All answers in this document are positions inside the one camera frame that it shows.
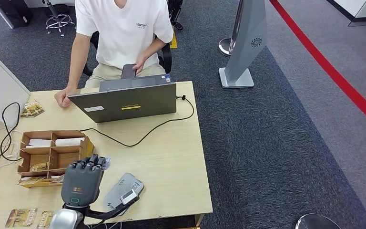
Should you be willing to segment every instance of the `laptop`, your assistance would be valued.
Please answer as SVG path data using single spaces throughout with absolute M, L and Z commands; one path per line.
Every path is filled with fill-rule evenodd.
M 165 75 L 104 81 L 68 98 L 96 123 L 176 112 L 176 84 Z

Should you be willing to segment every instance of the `person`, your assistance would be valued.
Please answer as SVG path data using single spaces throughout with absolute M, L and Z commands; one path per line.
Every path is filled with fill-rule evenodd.
M 137 76 L 165 74 L 157 51 L 173 38 L 166 0 L 75 0 L 76 36 L 71 51 L 68 85 L 55 94 L 60 107 L 70 105 L 89 53 L 90 38 L 99 31 L 96 59 L 85 88 L 120 79 L 125 64 Z

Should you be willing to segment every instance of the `wooden desk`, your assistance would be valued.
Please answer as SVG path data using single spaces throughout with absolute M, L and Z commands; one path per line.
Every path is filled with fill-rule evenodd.
M 92 127 L 126 144 L 133 144 L 159 123 L 186 117 L 192 112 L 188 102 L 179 99 L 175 114 L 96 124 L 73 104 L 65 109 L 59 108 L 53 98 L 56 92 L 32 92 L 30 101 L 39 101 L 46 111 L 35 118 L 21 119 L 17 130 L 81 130 Z M 177 95 L 183 94 L 195 107 L 191 82 L 177 84 Z M 95 153 L 112 158 L 110 168 L 104 173 L 101 193 L 91 205 L 92 209 L 107 211 L 103 198 L 125 172 L 134 174 L 145 184 L 140 200 L 123 216 L 107 222 L 195 215 L 199 224 L 205 213 L 213 211 L 196 109 L 192 118 L 159 127 L 133 148 L 123 147 L 94 131 L 85 134 L 95 145 Z M 20 140 L 19 134 L 14 136 L 16 141 Z M 4 228 L 12 209 L 38 207 L 34 224 L 29 227 L 35 228 L 42 211 L 59 210 L 63 205 L 61 187 L 27 189 L 17 186 L 20 176 L 16 168 L 19 164 L 16 162 L 0 169 L 0 228 Z M 98 221 L 86 218 L 85 223 Z

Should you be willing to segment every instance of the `smartphone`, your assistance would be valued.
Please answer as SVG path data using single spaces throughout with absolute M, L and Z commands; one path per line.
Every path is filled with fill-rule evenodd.
M 135 69 L 132 69 L 132 67 L 134 66 L 135 66 L 134 63 L 124 65 L 121 72 L 121 78 L 122 79 L 135 78 L 135 74 L 137 71 Z

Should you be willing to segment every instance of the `robotic hand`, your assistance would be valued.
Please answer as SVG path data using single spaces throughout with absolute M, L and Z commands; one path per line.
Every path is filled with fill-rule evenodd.
M 90 204 L 99 196 L 104 163 L 104 157 L 93 154 L 67 167 L 61 190 L 65 204 L 52 218 L 49 229 L 86 229 L 83 223 L 85 217 L 102 219 L 104 222 L 118 216 L 139 199 L 134 190 L 131 190 L 120 198 L 121 204 L 112 211 L 98 212 L 90 209 Z

